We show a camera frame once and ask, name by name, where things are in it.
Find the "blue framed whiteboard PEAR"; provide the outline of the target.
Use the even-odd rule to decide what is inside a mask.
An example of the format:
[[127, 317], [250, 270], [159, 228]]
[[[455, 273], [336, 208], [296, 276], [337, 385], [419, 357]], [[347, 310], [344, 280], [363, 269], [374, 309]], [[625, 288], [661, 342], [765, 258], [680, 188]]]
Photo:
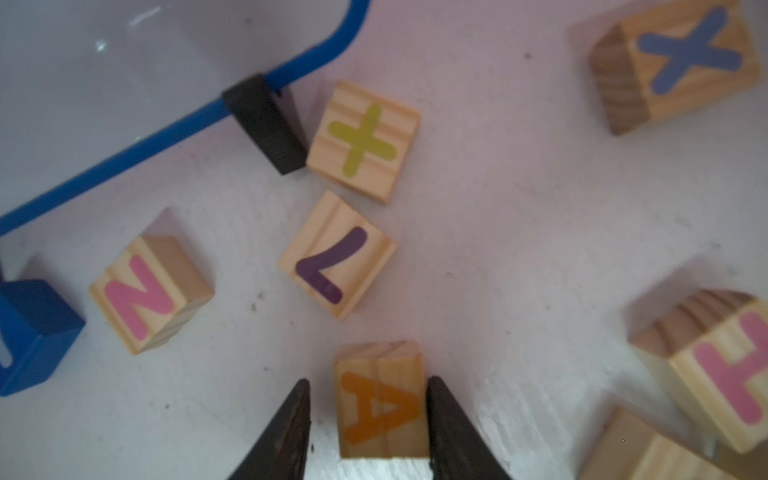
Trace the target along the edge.
[[341, 55], [366, 1], [5, 1], [1, 230], [9, 233]]

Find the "wooden block purple L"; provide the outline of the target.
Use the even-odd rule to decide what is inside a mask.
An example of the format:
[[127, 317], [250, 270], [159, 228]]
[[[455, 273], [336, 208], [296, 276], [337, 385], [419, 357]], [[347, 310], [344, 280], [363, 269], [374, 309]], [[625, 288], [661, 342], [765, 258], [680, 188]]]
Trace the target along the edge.
[[278, 267], [333, 317], [344, 320], [396, 249], [390, 236], [328, 190]]

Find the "wooden block pink N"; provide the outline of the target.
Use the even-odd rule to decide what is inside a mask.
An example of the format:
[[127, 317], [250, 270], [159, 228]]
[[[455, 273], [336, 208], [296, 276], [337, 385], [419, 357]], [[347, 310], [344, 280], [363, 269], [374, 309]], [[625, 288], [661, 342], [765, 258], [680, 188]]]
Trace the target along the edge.
[[133, 355], [167, 343], [214, 296], [170, 235], [136, 237], [89, 292]]

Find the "wooden block pink H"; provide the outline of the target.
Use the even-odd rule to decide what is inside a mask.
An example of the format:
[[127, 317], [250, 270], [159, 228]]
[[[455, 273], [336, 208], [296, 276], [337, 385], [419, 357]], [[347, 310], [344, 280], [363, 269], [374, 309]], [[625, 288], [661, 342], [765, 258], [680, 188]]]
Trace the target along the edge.
[[701, 289], [629, 343], [695, 423], [738, 453], [767, 440], [767, 303]]

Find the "wooden block green plus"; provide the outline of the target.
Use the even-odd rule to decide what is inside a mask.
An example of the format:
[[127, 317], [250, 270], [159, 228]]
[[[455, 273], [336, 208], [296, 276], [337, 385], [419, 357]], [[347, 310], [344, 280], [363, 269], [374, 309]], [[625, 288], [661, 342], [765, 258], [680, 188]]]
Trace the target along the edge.
[[387, 205], [420, 123], [419, 110], [340, 80], [311, 142], [307, 167]]

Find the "wooden block blue X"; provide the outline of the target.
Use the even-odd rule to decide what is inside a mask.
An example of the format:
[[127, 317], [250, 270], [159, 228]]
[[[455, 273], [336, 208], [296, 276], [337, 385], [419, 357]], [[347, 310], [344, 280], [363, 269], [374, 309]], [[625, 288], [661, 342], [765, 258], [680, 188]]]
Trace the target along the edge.
[[617, 22], [589, 65], [615, 136], [756, 85], [759, 57], [738, 1], [672, 1]]

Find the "wooden block orange O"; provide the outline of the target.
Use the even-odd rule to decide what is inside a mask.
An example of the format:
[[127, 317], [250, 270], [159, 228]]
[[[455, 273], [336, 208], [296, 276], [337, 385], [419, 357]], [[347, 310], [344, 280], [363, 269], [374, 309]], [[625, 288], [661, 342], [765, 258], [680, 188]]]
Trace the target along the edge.
[[762, 442], [747, 453], [738, 453], [719, 443], [714, 461], [724, 471], [742, 480], [767, 480], [768, 444]]

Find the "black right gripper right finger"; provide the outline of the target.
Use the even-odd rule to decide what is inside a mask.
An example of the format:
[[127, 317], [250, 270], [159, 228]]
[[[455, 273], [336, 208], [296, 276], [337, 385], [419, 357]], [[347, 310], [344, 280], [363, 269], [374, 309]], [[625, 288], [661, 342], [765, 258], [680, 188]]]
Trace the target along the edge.
[[512, 479], [439, 376], [428, 379], [426, 404], [434, 479]]

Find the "blue block number 7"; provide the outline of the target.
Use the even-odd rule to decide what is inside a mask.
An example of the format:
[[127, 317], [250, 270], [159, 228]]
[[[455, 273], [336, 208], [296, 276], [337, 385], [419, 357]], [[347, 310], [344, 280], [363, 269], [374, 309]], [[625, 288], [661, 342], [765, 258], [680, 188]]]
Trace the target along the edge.
[[48, 380], [85, 320], [46, 281], [1, 283], [1, 344], [11, 363], [1, 367], [1, 395], [8, 397]]

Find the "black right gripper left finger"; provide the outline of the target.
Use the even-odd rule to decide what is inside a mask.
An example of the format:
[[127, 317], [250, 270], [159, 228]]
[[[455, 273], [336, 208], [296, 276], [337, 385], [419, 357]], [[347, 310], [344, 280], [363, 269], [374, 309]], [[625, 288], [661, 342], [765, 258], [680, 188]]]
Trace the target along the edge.
[[310, 412], [310, 382], [301, 379], [229, 478], [303, 479], [309, 449]]

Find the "wooden block orange A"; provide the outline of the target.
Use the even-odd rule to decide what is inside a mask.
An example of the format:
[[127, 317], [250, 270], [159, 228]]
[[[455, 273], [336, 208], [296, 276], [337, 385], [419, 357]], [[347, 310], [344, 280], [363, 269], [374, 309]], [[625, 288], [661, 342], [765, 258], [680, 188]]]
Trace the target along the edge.
[[333, 374], [343, 459], [429, 456], [426, 374], [418, 342], [343, 345]]

